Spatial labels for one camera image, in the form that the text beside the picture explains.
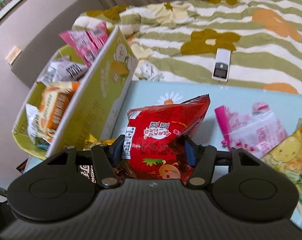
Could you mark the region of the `gold snack packet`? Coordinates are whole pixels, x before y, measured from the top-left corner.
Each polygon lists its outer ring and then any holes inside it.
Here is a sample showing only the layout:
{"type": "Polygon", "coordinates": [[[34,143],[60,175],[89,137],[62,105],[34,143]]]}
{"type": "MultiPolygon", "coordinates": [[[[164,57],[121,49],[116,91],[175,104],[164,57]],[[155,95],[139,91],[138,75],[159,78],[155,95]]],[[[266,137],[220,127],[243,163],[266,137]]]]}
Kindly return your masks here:
{"type": "Polygon", "coordinates": [[[92,140],[80,153],[79,173],[102,187],[113,187],[118,184],[114,166],[120,155],[117,153],[117,140],[92,140]]]}

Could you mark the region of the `red snack packet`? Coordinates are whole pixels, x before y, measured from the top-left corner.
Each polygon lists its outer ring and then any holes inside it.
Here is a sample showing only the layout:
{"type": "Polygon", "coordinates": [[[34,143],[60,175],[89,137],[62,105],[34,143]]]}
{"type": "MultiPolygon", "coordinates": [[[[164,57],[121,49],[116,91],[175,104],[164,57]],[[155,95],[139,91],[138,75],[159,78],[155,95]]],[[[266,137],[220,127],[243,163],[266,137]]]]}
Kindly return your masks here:
{"type": "Polygon", "coordinates": [[[122,158],[137,179],[181,179],[187,181],[197,157],[184,148],[207,113],[208,94],[182,103],[146,106],[127,112],[122,158]]]}

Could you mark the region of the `white magenta snack packet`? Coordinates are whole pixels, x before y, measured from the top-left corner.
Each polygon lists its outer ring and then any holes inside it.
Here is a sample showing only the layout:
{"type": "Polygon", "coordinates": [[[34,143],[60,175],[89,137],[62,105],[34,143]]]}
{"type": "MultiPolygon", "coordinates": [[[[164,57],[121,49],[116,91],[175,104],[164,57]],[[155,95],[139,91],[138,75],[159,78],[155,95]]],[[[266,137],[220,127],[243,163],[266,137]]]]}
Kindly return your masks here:
{"type": "Polygon", "coordinates": [[[240,147],[261,159],[288,137],[284,126],[265,102],[256,102],[252,112],[240,114],[227,106],[214,109],[228,149],[240,147]]]}

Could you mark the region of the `orange white snack packet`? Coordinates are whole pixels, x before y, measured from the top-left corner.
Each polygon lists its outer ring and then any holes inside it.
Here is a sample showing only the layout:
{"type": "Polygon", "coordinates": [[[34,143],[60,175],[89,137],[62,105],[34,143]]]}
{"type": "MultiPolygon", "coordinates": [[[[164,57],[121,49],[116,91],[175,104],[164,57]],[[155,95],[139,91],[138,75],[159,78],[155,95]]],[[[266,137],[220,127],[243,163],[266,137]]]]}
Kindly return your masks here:
{"type": "Polygon", "coordinates": [[[37,147],[53,141],[62,117],[80,83],[78,81],[53,82],[41,94],[38,107],[26,104],[27,133],[37,147]]]}

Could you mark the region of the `green yellow snack packet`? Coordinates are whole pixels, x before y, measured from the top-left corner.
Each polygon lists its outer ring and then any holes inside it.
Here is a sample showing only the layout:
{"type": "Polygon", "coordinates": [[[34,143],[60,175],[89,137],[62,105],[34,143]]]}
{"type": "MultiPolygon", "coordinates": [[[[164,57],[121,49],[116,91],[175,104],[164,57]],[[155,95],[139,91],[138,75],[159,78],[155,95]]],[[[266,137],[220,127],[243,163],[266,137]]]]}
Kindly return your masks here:
{"type": "Polygon", "coordinates": [[[302,215],[302,119],[296,130],[261,160],[295,184],[299,193],[297,209],[302,215]]]}

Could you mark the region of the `pink striped snack packet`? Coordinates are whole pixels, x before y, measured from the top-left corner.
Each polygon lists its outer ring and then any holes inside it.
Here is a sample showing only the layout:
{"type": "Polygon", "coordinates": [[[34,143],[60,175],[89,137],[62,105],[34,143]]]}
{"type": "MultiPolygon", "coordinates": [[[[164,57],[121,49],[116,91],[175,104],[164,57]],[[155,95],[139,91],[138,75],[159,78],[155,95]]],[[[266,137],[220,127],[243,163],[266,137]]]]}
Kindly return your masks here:
{"type": "Polygon", "coordinates": [[[106,22],[100,22],[90,30],[68,30],[59,36],[82,58],[88,68],[95,61],[108,40],[106,22]]]}

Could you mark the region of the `large white snack packet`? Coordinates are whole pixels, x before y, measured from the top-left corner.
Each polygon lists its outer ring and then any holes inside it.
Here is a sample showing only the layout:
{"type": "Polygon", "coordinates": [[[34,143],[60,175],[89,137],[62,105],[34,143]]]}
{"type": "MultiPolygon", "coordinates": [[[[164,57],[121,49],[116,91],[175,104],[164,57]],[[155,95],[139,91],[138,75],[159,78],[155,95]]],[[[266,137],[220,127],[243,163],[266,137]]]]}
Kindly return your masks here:
{"type": "Polygon", "coordinates": [[[48,85],[54,82],[78,81],[89,68],[85,64],[76,63],[68,60],[67,57],[51,60],[42,74],[39,75],[37,82],[48,85]]]}

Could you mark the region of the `green cardboard box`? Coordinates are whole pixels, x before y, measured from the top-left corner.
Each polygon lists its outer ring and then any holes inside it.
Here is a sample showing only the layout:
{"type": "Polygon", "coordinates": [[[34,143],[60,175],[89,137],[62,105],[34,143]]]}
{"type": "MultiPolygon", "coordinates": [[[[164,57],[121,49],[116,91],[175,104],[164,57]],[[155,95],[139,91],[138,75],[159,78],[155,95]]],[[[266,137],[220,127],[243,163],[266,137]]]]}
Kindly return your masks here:
{"type": "Polygon", "coordinates": [[[119,26],[115,26],[106,45],[79,81],[64,113],[46,112],[58,121],[48,149],[35,146],[27,133],[27,114],[22,106],[12,129],[16,144],[28,154],[44,160],[66,146],[81,150],[90,136],[109,139],[130,86],[137,58],[119,26]]]}

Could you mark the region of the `white remote control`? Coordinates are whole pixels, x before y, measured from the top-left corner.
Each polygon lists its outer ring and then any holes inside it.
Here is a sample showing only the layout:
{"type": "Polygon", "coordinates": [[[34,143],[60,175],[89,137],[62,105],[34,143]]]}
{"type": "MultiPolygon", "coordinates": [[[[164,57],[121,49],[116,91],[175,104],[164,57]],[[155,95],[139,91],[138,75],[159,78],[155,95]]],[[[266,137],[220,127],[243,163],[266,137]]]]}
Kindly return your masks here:
{"type": "Polygon", "coordinates": [[[219,82],[227,82],[228,75],[229,75],[230,61],[231,61],[231,51],[228,49],[218,48],[216,51],[212,79],[219,82]]]}

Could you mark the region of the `grey headboard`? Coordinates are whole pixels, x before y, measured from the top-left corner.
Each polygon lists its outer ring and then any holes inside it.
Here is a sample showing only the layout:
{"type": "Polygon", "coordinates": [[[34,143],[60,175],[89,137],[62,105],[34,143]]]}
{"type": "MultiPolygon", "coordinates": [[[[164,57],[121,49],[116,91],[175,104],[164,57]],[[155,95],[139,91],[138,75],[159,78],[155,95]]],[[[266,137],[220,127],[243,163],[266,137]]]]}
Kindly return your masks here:
{"type": "Polygon", "coordinates": [[[77,0],[42,29],[13,63],[13,74],[27,87],[32,87],[52,55],[65,42],[59,34],[70,30],[75,19],[83,12],[98,9],[99,0],[77,0]]]}

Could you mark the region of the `striped floral duvet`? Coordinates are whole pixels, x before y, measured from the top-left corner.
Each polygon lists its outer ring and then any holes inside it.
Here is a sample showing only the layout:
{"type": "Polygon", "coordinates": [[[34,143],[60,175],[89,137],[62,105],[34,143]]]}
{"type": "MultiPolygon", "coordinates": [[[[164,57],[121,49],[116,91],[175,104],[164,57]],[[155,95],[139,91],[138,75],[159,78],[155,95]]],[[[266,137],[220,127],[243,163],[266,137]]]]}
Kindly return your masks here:
{"type": "Polygon", "coordinates": [[[302,94],[302,0],[186,0],[83,12],[73,29],[119,27],[137,80],[213,83],[218,49],[227,85],[302,94]]]}

